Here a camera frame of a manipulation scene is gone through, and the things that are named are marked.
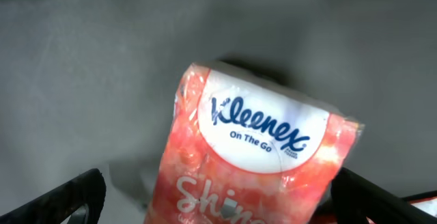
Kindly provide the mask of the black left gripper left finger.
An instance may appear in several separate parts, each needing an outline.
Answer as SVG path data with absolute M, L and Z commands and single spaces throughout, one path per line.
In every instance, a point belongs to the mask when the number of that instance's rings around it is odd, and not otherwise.
M 90 169 L 21 207 L 1 216 L 1 224 L 97 224 L 107 186 L 102 173 Z

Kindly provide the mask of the small red packet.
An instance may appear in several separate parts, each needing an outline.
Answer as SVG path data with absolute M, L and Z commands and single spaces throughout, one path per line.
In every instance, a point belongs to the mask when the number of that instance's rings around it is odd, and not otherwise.
M 401 199 L 407 201 L 415 208 L 436 217 L 436 191 L 419 193 L 402 197 Z M 337 224 L 337 217 L 335 216 L 331 200 L 328 200 L 316 210 L 309 224 Z

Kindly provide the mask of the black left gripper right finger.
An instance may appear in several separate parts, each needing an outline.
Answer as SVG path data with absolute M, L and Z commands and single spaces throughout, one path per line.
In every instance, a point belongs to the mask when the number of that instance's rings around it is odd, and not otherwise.
M 331 184 L 338 224 L 436 224 L 436 217 L 343 168 Z

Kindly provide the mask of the grey plastic shopping basket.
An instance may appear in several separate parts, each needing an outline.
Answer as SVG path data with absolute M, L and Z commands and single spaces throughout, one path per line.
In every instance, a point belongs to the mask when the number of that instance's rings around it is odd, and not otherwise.
M 142 223 L 193 62 L 221 60 L 364 124 L 345 165 L 436 189 L 436 0 L 1 0 L 1 212 L 92 168 L 101 223 Z

